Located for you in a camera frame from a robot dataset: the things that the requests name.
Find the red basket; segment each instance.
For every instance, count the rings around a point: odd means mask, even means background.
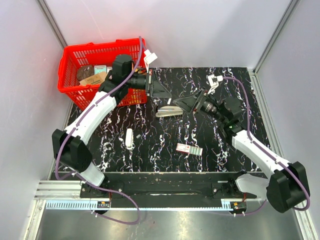
[[[77,70],[81,66],[89,64],[111,67],[116,56],[119,54],[129,54],[134,61],[137,61],[139,48],[139,38],[116,40],[110,43],[94,44],[91,42],[67,46],[64,48],[59,65],[58,90],[61,93],[67,94],[81,110],[86,109],[100,85],[81,86],[77,80]],[[144,53],[142,53],[139,65],[145,67]],[[118,106],[145,104],[146,102],[147,95],[145,90],[129,88],[128,94]]]

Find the marble tabletop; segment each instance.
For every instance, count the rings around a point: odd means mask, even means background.
[[[246,89],[251,109],[250,130],[269,147],[249,73],[244,67],[157,68],[160,82],[172,93],[172,100],[188,96],[201,87],[210,88],[208,75],[235,77]],[[237,83],[223,81],[214,96],[234,96],[244,101]],[[166,98],[149,98],[146,104],[117,107],[99,125],[88,143],[93,161],[102,172],[238,172],[259,171],[243,153],[224,142],[215,119],[202,113],[157,118],[157,107],[168,105]],[[68,124],[81,111],[74,104]],[[126,130],[133,129],[134,149],[125,147]],[[201,156],[176,151],[178,143],[203,148]],[[69,172],[60,166],[59,171]]]

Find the gray floor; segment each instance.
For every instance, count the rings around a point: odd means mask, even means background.
[[[259,205],[250,202],[249,208]],[[108,216],[134,221],[133,211],[110,211]],[[142,212],[138,225],[123,225],[87,211],[45,210],[38,240],[300,240],[293,211],[276,212],[267,204],[251,216],[220,216],[212,212]]]

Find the black and white marble pattern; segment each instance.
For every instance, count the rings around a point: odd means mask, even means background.
[[[241,80],[251,107],[250,130],[269,147],[267,133],[259,111],[249,73],[243,67],[158,68],[159,80],[171,91],[172,100],[194,93],[201,87],[210,88],[208,75],[223,75]],[[236,96],[244,101],[237,83],[223,81],[215,98]],[[215,119],[202,113],[155,117],[157,107],[167,106],[168,99],[149,98],[146,104],[117,107],[93,133],[88,148],[93,161],[102,172],[238,172],[259,171],[240,151],[225,143],[217,132]],[[71,124],[80,110],[73,106]],[[125,147],[126,130],[133,129],[134,149]],[[177,143],[203,148],[201,156],[176,151]],[[63,166],[60,171],[68,172]]]

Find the wire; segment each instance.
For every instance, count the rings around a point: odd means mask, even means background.
[[[246,130],[247,132],[246,133],[248,135],[248,138],[251,140],[251,142],[254,145],[256,145],[269,158],[271,158],[273,161],[275,161],[277,164],[279,164],[284,170],[286,170],[290,174],[290,176],[296,181],[296,183],[299,185],[301,190],[303,191],[303,193],[305,195],[305,198],[306,198],[305,207],[303,207],[303,208],[293,207],[293,209],[297,210],[297,211],[305,211],[305,210],[307,210],[310,207],[310,197],[309,197],[309,194],[308,194],[305,186],[301,183],[301,181],[296,177],[296,175],[294,175],[294,173],[288,167],[286,167],[282,162],[277,162],[277,159],[274,156],[272,156],[267,150],[265,150],[259,143],[257,143],[256,141],[253,140],[253,138],[251,136],[251,133],[250,133],[250,106],[249,106],[249,100],[248,100],[247,92],[246,92],[246,89],[245,89],[244,85],[242,84],[242,82],[240,80],[236,79],[235,77],[224,76],[223,79],[225,79],[225,80],[233,80],[233,81],[237,82],[241,86],[242,91],[244,93],[245,105],[246,105],[246,118],[247,118],[247,130]]]
[[[85,112],[83,113],[83,115],[81,116],[81,118],[78,120],[78,122],[75,124],[76,127],[79,127],[80,123],[82,122],[82,120],[88,115],[88,113],[98,104],[100,103],[103,99],[105,99],[106,97],[108,97],[110,94],[114,93],[115,91],[117,91],[119,88],[121,88],[131,77],[132,75],[135,73],[135,70],[136,68],[138,67],[139,63],[140,63],[140,60],[141,60],[141,56],[142,56],[142,50],[143,48],[146,48],[146,46],[144,45],[143,41],[142,41],[142,38],[141,36],[139,36],[139,45],[140,45],[140,48],[139,48],[139,54],[138,54],[138,59],[135,63],[135,66],[133,67],[132,71],[130,72],[130,74],[117,86],[115,87],[114,89],[112,89],[111,91],[109,91],[106,95],[104,95],[103,97],[101,97],[100,99],[98,99],[94,105],[92,105],[89,109],[86,109]],[[63,180],[65,179],[66,177],[70,176],[71,174],[74,174],[76,173],[75,171],[72,171],[66,175],[64,175],[63,177],[60,177],[59,176],[59,163],[60,163],[60,158],[61,158],[61,155],[62,155],[62,152],[64,150],[64,147],[65,145],[67,144],[68,140],[70,139],[70,137],[72,136],[72,134],[76,131],[76,127],[74,127],[70,133],[66,136],[66,138],[63,140],[62,144],[61,144],[61,147],[59,149],[59,152],[58,152],[58,155],[56,157],[56,161],[55,161],[55,178],[57,180]],[[108,217],[108,216],[104,216],[104,215],[101,215],[99,213],[95,213],[96,216],[100,216],[102,218],[105,218],[105,219],[108,219],[108,220],[112,220],[112,221],[115,221],[117,223],[120,223],[120,224],[127,224],[127,225],[135,225],[137,223],[140,222],[140,219],[141,219],[141,213],[140,213],[140,209],[137,205],[137,203],[131,199],[130,196],[126,195],[125,193],[123,192],[120,192],[120,191],[116,191],[116,190],[111,190],[111,189],[106,189],[106,188],[102,188],[102,187],[99,187],[99,186],[95,186],[93,185],[91,182],[88,182],[86,179],[84,179],[80,174],[76,173],[77,177],[80,178],[81,180],[85,181],[88,185],[90,185],[91,187],[95,188],[95,189],[98,189],[98,190],[101,190],[101,191],[105,191],[105,192],[109,192],[109,193],[115,193],[115,194],[120,194],[124,197],[126,197],[127,199],[129,199],[133,205],[136,207],[136,210],[137,210],[137,214],[138,214],[138,217],[137,217],[137,220],[135,221],[132,221],[132,222],[126,222],[126,221],[121,221],[121,220],[118,220],[118,219],[114,219],[114,218],[111,218],[111,217]]]

